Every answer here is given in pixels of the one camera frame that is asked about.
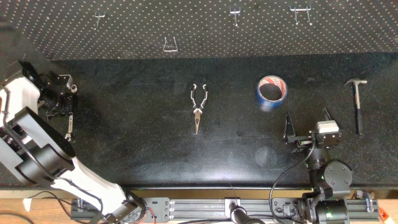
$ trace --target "black table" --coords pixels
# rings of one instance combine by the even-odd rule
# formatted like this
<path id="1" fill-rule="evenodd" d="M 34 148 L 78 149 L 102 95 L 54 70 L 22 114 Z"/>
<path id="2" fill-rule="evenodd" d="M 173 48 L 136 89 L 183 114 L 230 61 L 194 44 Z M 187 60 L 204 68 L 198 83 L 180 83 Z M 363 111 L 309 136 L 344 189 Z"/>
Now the black table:
<path id="1" fill-rule="evenodd" d="M 303 159 L 282 144 L 286 112 L 304 135 L 324 120 L 326 107 L 345 129 L 330 154 L 353 168 L 352 187 L 398 188 L 398 54 L 55 63 L 79 87 L 72 142 L 79 160 L 123 187 L 270 188 Z M 266 75 L 288 86 L 284 102 L 269 113 L 255 97 Z M 359 87 L 363 138 L 355 133 L 353 87 L 344 86 L 354 77 L 368 80 Z M 198 135 L 193 83 L 206 83 L 209 91 Z M 50 124 L 66 132 L 66 119 Z M 3 189 L 22 187 L 3 166 L 0 173 Z M 305 167 L 289 172 L 279 187 L 309 188 Z"/>

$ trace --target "hammer head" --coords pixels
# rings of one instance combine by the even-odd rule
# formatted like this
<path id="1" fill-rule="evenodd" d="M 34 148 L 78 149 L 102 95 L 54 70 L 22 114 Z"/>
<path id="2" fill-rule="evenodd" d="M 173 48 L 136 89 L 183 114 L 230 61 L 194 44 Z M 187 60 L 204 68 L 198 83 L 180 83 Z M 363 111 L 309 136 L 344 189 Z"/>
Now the hammer head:
<path id="1" fill-rule="evenodd" d="M 358 79 L 358 78 L 352 78 L 352 79 L 348 80 L 348 82 L 346 82 L 346 84 L 349 84 L 349 83 L 351 83 L 351 82 L 352 82 L 354 85 L 367 84 L 367 83 L 368 83 L 367 80 L 360 80 L 360 79 Z"/>

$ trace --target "roll of tape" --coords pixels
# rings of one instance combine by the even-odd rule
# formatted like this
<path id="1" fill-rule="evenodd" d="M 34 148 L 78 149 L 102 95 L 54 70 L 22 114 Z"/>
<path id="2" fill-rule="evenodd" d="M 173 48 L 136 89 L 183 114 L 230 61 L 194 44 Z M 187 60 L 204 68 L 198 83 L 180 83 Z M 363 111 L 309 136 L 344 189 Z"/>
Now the roll of tape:
<path id="1" fill-rule="evenodd" d="M 270 91 L 271 93 L 275 93 L 275 87 L 273 85 L 277 86 L 280 90 L 279 99 L 267 99 L 264 96 L 264 93 L 267 93 L 268 91 Z M 262 78 L 259 84 L 257 85 L 257 100 L 259 101 L 260 109 L 263 111 L 270 111 L 273 108 L 278 107 L 283 102 L 286 95 L 287 95 L 287 85 L 285 81 L 283 81 L 283 79 L 277 76 L 273 75 L 266 76 Z"/>

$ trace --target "perforated board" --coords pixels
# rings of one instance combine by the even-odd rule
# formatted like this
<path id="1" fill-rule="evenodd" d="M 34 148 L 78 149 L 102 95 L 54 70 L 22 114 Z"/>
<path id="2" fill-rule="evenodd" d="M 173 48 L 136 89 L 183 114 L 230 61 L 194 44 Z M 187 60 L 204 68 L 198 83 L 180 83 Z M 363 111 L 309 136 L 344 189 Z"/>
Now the perforated board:
<path id="1" fill-rule="evenodd" d="M 289 7 L 310 6 L 295 14 Z M 50 60 L 398 52 L 398 1 L 2 0 Z M 230 9 L 241 9 L 238 27 Z M 106 14 L 96 28 L 94 14 Z M 163 52 L 165 37 L 178 52 Z"/>

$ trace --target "claw hammer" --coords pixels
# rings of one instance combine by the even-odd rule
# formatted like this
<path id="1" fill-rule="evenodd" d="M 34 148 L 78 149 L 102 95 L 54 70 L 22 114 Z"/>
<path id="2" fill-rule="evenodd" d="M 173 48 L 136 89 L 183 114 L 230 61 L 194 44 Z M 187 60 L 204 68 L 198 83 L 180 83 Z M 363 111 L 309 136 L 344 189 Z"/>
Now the claw hammer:
<path id="1" fill-rule="evenodd" d="M 353 83 L 355 87 L 355 105 L 356 105 L 356 131 L 359 136 L 362 136 L 363 130 L 363 122 L 362 122 L 362 115 L 361 115 L 361 103 L 359 102 L 359 91 L 358 85 L 359 84 L 367 84 L 367 80 L 360 80 L 358 78 L 352 78 L 346 82 L 346 85 L 349 83 Z"/>

